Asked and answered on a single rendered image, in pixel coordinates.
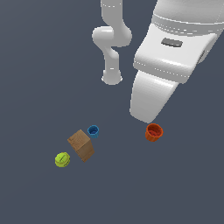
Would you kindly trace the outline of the blue cup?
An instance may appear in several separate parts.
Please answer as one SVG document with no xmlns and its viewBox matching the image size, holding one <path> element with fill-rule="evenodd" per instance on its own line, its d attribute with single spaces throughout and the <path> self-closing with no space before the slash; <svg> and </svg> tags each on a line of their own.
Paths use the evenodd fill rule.
<svg viewBox="0 0 224 224">
<path fill-rule="evenodd" d="M 92 138 L 97 138 L 99 136 L 99 128 L 96 125 L 91 125 L 87 129 L 87 133 L 92 137 Z"/>
</svg>

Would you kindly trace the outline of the brown cardboard box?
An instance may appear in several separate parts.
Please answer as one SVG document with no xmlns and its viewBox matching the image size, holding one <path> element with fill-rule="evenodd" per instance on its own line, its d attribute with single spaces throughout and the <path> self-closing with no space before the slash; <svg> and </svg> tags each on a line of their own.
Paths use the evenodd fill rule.
<svg viewBox="0 0 224 224">
<path fill-rule="evenodd" d="M 83 162 L 86 162 L 95 153 L 90 138 L 81 129 L 70 136 L 67 141 Z"/>
</svg>

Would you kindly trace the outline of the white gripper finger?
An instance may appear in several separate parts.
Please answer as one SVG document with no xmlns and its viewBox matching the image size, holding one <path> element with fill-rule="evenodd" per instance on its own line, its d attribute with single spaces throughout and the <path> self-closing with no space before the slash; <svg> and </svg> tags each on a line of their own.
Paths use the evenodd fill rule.
<svg viewBox="0 0 224 224">
<path fill-rule="evenodd" d="M 130 114 L 144 123 L 151 123 L 168 102 L 178 83 L 138 71 L 133 83 Z"/>
</svg>

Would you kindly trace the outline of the lime green round cap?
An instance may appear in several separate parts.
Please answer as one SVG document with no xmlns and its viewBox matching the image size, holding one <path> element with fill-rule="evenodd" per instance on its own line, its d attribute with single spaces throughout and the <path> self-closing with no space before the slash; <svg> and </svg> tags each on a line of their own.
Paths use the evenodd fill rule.
<svg viewBox="0 0 224 224">
<path fill-rule="evenodd" d="M 59 153 L 55 158 L 58 167 L 66 167 L 70 163 L 70 156 L 66 152 Z"/>
</svg>

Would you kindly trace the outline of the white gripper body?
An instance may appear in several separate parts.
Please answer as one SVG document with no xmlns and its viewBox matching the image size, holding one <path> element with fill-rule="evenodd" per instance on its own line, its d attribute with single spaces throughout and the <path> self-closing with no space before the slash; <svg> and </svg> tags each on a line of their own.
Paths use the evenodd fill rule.
<svg viewBox="0 0 224 224">
<path fill-rule="evenodd" d="M 150 24 L 136 51 L 133 67 L 147 74 L 186 83 L 194 68 L 207 56 L 217 35 L 183 36 L 160 30 Z"/>
</svg>

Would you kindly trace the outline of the orange cup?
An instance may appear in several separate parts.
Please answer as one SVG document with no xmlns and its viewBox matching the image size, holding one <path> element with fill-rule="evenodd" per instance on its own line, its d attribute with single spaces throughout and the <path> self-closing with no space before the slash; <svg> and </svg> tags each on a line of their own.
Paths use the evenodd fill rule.
<svg viewBox="0 0 224 224">
<path fill-rule="evenodd" d="M 156 123 L 150 123 L 145 131 L 145 138 L 150 142 L 156 142 L 164 134 L 163 129 Z"/>
</svg>

